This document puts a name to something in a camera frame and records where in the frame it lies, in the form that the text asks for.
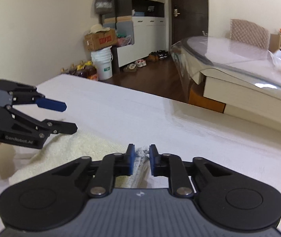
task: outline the fluffy white cloth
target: fluffy white cloth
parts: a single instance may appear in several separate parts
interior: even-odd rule
[[[90,156],[94,161],[114,152],[125,153],[124,147],[103,138],[78,130],[73,135],[58,135],[35,155],[25,167],[21,168],[9,178],[10,185],[19,183],[53,168],[66,164],[82,156]],[[117,177],[116,187],[137,188],[144,171],[146,149],[138,149],[134,164],[134,174],[130,177]]]

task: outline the white bucket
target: white bucket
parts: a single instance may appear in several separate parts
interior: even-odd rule
[[[111,46],[106,47],[102,50],[91,52],[91,57],[95,58],[95,59],[99,59],[99,58],[102,58],[104,56],[109,56],[109,55],[111,55]]]
[[[94,57],[91,56],[91,59],[93,62],[110,62],[112,60],[112,54],[110,53],[109,55],[102,56],[102,57]]]
[[[99,80],[106,80],[112,77],[112,62],[94,62],[94,65],[97,67],[98,78]]]

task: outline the slipper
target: slipper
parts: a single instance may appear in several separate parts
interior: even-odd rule
[[[136,72],[137,68],[136,68],[136,64],[131,63],[129,65],[127,65],[125,68],[123,68],[123,71],[125,72]]]

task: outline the hanging bag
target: hanging bag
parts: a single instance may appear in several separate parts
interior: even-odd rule
[[[94,4],[94,10],[97,14],[108,14],[113,12],[112,0],[96,0]]]

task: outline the door handle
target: door handle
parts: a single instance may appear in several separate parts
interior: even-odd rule
[[[175,17],[178,17],[179,14],[180,14],[180,13],[178,13],[178,9],[173,9],[173,15],[174,15]]]

